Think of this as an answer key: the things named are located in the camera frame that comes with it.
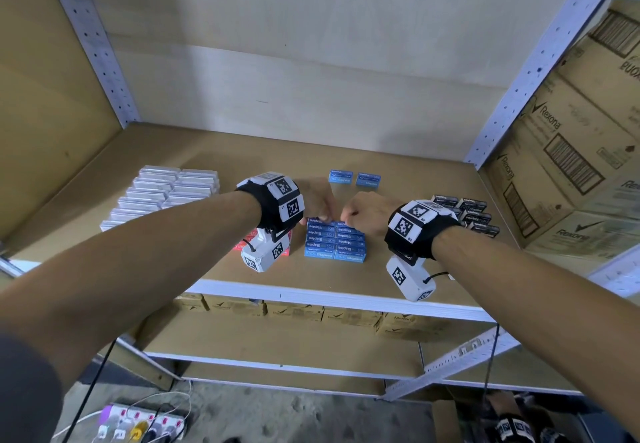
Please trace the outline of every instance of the stack of blue staples boxes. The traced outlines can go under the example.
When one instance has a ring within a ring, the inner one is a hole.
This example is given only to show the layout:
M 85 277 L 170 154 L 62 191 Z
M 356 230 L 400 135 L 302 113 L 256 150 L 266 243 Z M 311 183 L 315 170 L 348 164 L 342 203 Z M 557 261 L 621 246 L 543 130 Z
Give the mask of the stack of blue staples boxes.
M 364 234 L 344 222 L 325 224 L 322 220 L 309 219 L 305 256 L 364 262 L 367 245 Z

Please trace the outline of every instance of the forearm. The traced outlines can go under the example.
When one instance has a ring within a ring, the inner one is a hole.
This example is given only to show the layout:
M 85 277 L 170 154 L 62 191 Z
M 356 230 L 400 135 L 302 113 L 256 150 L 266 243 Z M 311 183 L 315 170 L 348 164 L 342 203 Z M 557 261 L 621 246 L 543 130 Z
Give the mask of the forearm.
M 640 435 L 640 309 L 594 283 L 462 228 L 434 257 L 516 339 Z
M 211 269 L 260 213 L 251 195 L 232 192 L 94 236 L 6 289 L 0 328 L 47 357 L 67 387 L 101 347 Z

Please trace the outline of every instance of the hand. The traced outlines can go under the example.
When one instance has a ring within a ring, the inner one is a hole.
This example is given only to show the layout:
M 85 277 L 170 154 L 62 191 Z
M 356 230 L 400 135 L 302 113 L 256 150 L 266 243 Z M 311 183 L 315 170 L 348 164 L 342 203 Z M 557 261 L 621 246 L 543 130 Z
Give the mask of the hand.
M 375 192 L 359 192 L 344 206 L 340 220 L 365 234 L 384 236 L 389 217 L 402 204 Z
M 338 219 L 340 215 L 338 203 L 326 178 L 313 176 L 294 178 L 293 181 L 296 182 L 305 201 L 305 218 L 300 220 L 302 225 L 307 224 L 308 217 L 318 217 L 324 222 Z

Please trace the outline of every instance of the person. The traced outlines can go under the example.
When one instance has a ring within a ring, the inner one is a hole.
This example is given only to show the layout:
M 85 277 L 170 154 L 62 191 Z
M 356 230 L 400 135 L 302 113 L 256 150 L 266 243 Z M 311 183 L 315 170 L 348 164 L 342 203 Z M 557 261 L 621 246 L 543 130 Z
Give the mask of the person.
M 369 236 L 384 236 L 390 216 L 410 200 L 360 192 L 340 212 L 326 179 L 294 181 L 305 217 L 341 219 Z M 61 252 L 6 288 L 0 427 L 19 432 L 0 439 L 48 441 L 62 395 L 92 357 L 202 277 L 262 222 L 262 210 L 254 195 L 236 190 L 151 213 Z M 640 308 L 462 227 L 447 226 L 430 248 L 510 334 L 640 438 Z

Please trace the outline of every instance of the person's right hand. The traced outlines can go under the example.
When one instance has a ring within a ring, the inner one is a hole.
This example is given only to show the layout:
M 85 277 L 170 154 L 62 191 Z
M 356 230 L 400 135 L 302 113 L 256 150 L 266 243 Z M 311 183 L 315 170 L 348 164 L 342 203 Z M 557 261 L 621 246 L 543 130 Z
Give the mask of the person's right hand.
M 375 192 L 359 192 L 344 206 L 340 220 L 365 234 L 384 236 L 389 217 L 402 204 Z

